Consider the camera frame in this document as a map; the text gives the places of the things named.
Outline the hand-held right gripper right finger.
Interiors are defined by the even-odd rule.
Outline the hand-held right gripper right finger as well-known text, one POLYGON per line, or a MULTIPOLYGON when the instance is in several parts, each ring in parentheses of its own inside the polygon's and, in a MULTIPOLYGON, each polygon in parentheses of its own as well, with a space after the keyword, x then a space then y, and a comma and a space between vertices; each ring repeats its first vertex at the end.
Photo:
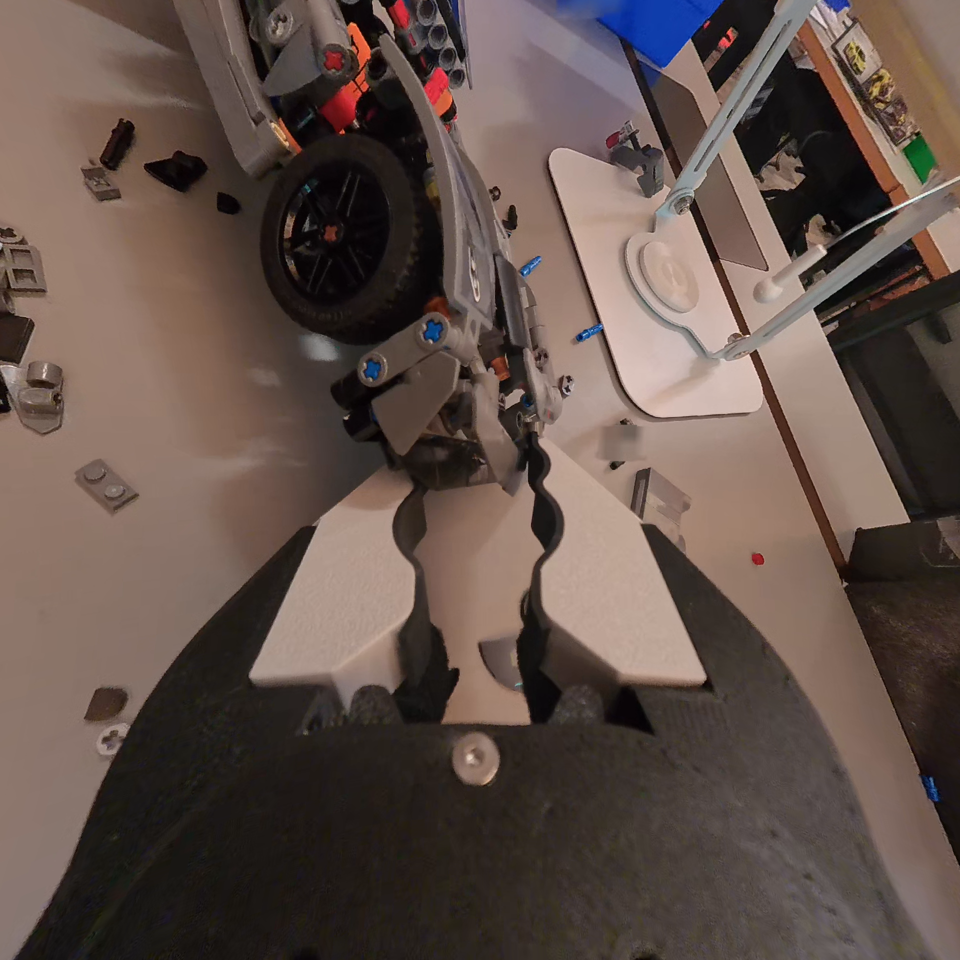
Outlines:
POLYGON ((531 529, 541 548, 521 630, 522 693, 545 724, 586 689, 601 718, 626 690, 696 690, 708 677, 641 520, 545 439, 527 447, 531 529))

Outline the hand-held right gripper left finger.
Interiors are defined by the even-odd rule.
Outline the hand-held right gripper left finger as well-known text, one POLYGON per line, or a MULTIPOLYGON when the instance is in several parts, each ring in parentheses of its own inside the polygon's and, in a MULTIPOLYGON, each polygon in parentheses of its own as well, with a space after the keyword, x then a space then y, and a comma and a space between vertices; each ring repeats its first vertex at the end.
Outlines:
POLYGON ((317 521, 249 670, 254 685, 319 686, 343 707, 379 687, 409 721, 444 719, 459 672, 431 620, 416 557, 425 495, 383 467, 317 521))

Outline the small black lego wheel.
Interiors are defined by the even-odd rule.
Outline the small black lego wheel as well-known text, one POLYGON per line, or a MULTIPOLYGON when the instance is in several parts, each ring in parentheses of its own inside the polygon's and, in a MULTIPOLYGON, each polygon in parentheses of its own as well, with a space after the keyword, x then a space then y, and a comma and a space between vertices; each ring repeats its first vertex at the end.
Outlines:
POLYGON ((319 139, 273 177, 259 253, 284 313, 353 347, 420 317, 443 266, 424 186, 387 144, 357 131, 319 139))

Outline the grey lego car model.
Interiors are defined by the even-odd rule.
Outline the grey lego car model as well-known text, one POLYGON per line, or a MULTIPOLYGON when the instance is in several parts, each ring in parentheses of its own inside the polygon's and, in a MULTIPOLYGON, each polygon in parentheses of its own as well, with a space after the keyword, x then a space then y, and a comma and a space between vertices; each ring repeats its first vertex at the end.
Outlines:
POLYGON ((465 152, 454 94, 469 78, 450 2, 182 1, 174 10, 234 157, 270 178, 322 138, 387 144, 437 212, 442 266, 423 313, 355 346, 331 386, 346 432, 431 490, 514 494, 529 441, 562 412, 511 231, 465 152))

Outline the black red lego subassembly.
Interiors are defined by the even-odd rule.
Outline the black red lego subassembly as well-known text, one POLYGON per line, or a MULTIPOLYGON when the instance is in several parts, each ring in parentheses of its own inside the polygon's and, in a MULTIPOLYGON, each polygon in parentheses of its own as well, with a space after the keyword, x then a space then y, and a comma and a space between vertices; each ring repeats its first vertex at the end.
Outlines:
POLYGON ((657 196, 665 186, 665 156, 661 149, 642 145, 638 130, 627 121, 606 138, 608 162, 634 175, 646 199, 657 196))

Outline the grey lego panel assembly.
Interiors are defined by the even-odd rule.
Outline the grey lego panel assembly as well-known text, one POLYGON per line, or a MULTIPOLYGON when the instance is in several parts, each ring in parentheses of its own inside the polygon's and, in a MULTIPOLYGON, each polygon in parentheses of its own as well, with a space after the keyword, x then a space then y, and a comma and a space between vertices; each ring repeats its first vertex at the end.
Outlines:
POLYGON ((643 524, 656 527, 683 554, 687 543, 681 527, 690 507, 690 497, 652 467, 635 474, 630 510, 643 524))

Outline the dark quarter-round lego piece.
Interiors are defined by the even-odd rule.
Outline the dark quarter-round lego piece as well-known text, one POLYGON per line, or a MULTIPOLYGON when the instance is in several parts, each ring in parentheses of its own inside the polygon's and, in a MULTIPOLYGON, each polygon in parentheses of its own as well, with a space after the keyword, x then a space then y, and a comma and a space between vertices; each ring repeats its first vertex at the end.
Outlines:
POLYGON ((522 692, 523 679, 515 637, 480 641, 478 650, 487 672, 505 690, 522 692))

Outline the grey two-stud lego plate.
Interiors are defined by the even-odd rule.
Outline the grey two-stud lego plate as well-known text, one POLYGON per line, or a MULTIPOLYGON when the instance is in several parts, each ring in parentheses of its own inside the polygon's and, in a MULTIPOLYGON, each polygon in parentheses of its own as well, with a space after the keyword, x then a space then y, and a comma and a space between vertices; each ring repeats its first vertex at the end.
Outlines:
POLYGON ((78 487, 111 515, 136 502, 138 492, 103 459, 95 459, 75 470, 78 487))

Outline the lego set cardboard box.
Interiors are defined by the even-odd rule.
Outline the lego set cardboard box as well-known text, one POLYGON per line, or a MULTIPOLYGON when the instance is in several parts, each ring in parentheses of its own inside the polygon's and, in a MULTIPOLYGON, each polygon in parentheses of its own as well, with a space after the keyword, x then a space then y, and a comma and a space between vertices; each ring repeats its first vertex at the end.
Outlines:
POLYGON ((921 774, 959 767, 958 518, 858 530, 846 596, 921 774))

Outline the grey lego piece square holes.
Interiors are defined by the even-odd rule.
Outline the grey lego piece square holes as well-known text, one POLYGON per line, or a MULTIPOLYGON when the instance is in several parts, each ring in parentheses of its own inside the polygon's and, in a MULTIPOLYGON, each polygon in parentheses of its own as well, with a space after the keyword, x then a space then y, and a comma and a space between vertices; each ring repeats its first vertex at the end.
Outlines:
POLYGON ((1 244, 1 286, 14 294, 48 291, 40 250, 29 244, 1 244))

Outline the white rounded board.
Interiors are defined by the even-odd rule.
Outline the white rounded board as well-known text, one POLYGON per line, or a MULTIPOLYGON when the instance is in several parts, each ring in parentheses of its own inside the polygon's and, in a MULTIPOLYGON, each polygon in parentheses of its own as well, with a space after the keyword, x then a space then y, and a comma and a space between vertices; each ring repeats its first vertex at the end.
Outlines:
POLYGON ((635 176, 569 148, 553 150, 548 171, 558 196, 613 367, 624 393, 642 413, 660 420, 747 415, 763 402, 751 361, 710 362, 661 326, 627 275, 623 253, 637 233, 671 237, 688 249, 704 238, 689 212, 653 231, 666 188, 645 198, 635 176))

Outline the white round stand base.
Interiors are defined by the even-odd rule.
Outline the white round stand base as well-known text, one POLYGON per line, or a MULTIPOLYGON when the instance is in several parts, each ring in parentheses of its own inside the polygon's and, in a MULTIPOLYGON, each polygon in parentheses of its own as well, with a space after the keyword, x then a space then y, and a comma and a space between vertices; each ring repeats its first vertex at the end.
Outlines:
POLYGON ((633 290, 653 319, 678 334, 709 362, 736 358, 734 309, 714 264, 701 245, 638 232, 627 241, 623 262, 633 290))

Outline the blue plastic box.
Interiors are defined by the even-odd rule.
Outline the blue plastic box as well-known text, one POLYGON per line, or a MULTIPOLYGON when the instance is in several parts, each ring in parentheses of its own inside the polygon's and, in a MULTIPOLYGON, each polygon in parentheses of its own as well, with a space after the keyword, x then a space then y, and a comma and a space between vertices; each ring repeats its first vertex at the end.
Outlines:
POLYGON ((656 67, 670 64, 721 1, 556 1, 567 18, 596 20, 656 67))

